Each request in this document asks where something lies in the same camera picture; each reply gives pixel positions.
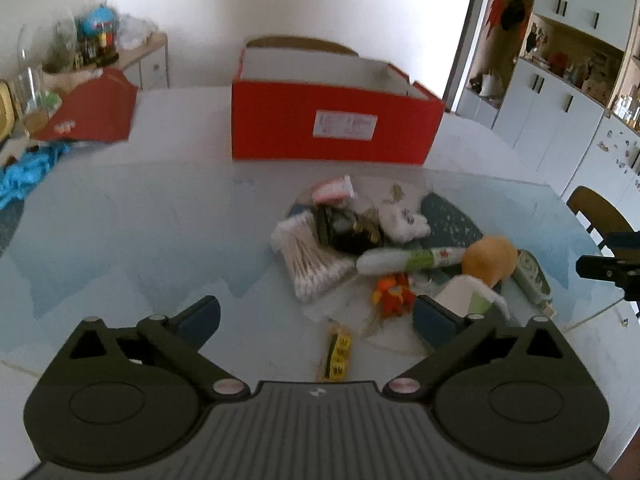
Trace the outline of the white patterned plastic bag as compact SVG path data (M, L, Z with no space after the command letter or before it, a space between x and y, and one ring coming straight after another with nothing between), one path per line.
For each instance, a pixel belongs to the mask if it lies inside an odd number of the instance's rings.
M478 278L461 274L447 282L435 301L460 318L469 314L485 314L496 308L508 320L511 315L506 300Z

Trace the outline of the orange red toy figure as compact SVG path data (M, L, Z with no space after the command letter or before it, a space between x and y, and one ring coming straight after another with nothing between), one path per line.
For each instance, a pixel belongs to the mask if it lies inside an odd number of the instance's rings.
M371 304L382 318L411 313L416 295L410 289L408 275L392 274L379 278L371 295Z

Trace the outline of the orange round plush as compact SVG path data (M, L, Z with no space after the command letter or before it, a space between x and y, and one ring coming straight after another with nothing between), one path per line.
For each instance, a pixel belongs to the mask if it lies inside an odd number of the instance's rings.
M518 263L518 250L504 236L484 236L465 249L462 273L489 288L511 276Z

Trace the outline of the white green tube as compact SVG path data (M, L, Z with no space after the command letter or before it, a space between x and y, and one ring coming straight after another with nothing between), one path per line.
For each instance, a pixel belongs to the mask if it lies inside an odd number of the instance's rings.
M356 269L364 276L383 276L446 268L460 264L465 252L464 247L371 249L357 259Z

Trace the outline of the white plush toy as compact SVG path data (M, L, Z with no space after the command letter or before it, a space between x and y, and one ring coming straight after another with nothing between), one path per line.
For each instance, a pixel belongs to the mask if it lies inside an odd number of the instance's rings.
M432 232L422 214L389 202L378 206L378 223L385 236L395 244L406 244Z

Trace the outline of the black snack packet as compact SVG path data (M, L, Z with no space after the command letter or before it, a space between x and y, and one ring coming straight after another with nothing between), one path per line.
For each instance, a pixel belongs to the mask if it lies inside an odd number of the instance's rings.
M319 205L314 208L314 221L320 245L340 254L359 257L385 243L375 221L350 209Z

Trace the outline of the cotton swabs pack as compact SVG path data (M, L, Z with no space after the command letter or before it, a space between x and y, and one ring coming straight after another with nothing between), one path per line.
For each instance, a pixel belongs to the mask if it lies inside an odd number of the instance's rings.
M303 302L314 301L356 271L354 258L320 244L309 209L280 221L271 234L271 246L282 256L294 294Z

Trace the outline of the small pink white packet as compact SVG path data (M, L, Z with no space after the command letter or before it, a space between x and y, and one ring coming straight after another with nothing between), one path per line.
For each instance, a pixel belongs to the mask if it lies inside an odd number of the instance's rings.
M355 196L352 178L349 174L320 182L311 189L311 199L315 205L341 204L348 202Z

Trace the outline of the dark green patterned mat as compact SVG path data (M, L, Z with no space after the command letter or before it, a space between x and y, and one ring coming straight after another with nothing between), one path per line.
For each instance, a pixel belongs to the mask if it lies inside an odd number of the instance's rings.
M431 228L431 233L420 239L422 248L467 248L484 236L466 214L436 193L422 198L420 214Z

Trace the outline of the yellow black small packet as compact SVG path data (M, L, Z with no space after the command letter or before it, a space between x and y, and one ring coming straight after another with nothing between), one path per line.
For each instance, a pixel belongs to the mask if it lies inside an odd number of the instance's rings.
M328 325L326 352L320 362L317 378L320 382L346 382L352 352L352 333L335 322Z

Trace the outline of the blue cloth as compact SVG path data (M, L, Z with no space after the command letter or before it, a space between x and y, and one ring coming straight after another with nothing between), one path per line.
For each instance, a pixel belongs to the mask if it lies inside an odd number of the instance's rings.
M72 147L66 142L37 145L13 164L1 170L0 208L20 202L53 170Z

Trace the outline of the red paper bag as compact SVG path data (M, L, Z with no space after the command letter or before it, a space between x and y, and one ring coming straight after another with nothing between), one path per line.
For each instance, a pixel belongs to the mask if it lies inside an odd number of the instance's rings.
M127 141L138 91L123 72L106 68L67 92L47 125L32 137L42 142Z

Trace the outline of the red cardboard box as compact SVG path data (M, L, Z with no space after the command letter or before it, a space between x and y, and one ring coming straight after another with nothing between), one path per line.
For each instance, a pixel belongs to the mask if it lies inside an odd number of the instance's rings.
M387 62L246 48L231 86L231 154L422 165L444 111L443 100Z

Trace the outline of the white wooden sideboard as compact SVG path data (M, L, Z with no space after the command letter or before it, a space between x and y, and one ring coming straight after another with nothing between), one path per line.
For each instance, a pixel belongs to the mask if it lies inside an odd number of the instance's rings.
M130 84L140 90L168 89L168 37L153 32L142 46L120 50L114 67L121 70Z

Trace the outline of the clear plastic bag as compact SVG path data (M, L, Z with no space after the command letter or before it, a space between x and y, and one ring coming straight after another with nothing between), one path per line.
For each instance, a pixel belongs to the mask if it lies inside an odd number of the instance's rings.
M136 18L130 14L120 14L116 32L116 47L118 50L137 49L146 44L151 35L157 31L157 24L152 21Z

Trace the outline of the brown wooden chair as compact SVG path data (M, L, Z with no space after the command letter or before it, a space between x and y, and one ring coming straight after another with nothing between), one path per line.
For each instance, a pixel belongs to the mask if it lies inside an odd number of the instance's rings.
M293 49L314 52L329 52L342 55L358 56L358 53L349 47L334 41L314 37L271 35L250 39L245 44L247 48L263 49Z

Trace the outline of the blue globe toy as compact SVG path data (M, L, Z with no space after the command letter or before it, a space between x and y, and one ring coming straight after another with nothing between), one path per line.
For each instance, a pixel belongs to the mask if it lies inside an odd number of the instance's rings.
M115 47L117 18L108 6L97 6L79 20L82 36L98 40L99 47Z

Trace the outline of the white wall cabinet unit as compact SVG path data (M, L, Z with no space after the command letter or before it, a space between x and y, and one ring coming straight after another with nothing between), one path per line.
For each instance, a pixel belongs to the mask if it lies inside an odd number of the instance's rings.
M639 0L485 0L458 115L566 193L620 88L638 11Z

